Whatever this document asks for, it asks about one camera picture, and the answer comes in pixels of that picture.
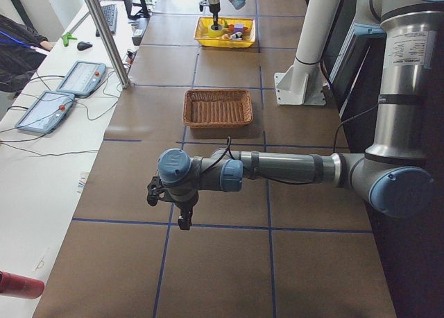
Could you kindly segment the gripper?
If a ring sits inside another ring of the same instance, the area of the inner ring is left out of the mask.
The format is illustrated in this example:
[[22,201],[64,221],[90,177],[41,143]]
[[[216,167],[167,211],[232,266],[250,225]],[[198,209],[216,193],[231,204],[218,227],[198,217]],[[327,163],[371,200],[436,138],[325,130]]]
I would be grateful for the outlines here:
[[180,230],[189,231],[192,227],[193,208],[198,203],[198,191],[190,191],[185,195],[173,195],[175,205],[181,210],[178,218]]
[[210,4],[209,7],[210,7],[210,12],[212,13],[213,18],[218,19],[219,12],[220,12],[220,3]]

